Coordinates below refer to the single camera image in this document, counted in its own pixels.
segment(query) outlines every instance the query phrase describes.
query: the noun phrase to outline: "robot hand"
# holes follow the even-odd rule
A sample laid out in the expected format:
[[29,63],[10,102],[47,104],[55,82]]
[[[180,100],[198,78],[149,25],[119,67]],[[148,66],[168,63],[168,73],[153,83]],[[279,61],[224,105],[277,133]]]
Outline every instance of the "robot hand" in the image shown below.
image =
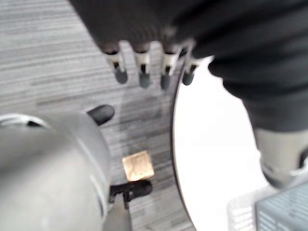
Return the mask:
[[303,166],[308,147],[308,4],[275,0],[70,0],[118,82],[127,75],[119,41],[135,51],[140,85],[149,85],[149,43],[163,47],[161,86],[184,48],[183,83],[200,59],[243,100],[268,181],[283,187]]

